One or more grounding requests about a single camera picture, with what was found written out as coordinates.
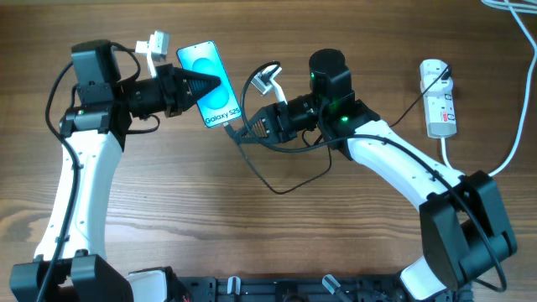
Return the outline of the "turquoise screen Galaxy smartphone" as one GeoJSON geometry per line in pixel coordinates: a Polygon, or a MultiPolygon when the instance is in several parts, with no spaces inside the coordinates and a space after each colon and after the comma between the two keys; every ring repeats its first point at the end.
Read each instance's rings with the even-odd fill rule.
{"type": "Polygon", "coordinates": [[[208,128],[230,122],[242,115],[214,41],[208,40],[179,48],[177,57],[185,70],[211,76],[211,79],[190,83],[194,95],[204,93],[204,96],[196,103],[202,120],[208,128]]]}

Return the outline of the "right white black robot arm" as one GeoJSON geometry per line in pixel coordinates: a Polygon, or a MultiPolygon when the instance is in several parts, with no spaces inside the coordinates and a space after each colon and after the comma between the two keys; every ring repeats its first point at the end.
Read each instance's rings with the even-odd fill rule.
{"type": "Polygon", "coordinates": [[[319,130],[324,146],[380,175],[419,212],[423,254],[399,273],[415,300],[480,283],[518,249],[494,179],[463,174],[405,142],[355,97],[344,54],[321,49],[309,60],[310,93],[283,96],[244,119],[237,144],[258,143],[284,153],[302,130],[319,130]]]}

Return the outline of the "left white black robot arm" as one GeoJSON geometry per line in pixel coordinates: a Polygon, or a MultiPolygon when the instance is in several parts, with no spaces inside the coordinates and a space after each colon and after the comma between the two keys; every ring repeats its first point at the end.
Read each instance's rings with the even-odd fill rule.
{"type": "Polygon", "coordinates": [[[122,78],[107,39],[75,45],[72,103],[52,133],[63,162],[53,211],[29,263],[13,266],[19,301],[179,301],[188,295],[170,268],[122,275],[106,260],[105,225],[115,170],[134,118],[174,117],[221,83],[214,75],[159,65],[152,77],[122,78]]]}

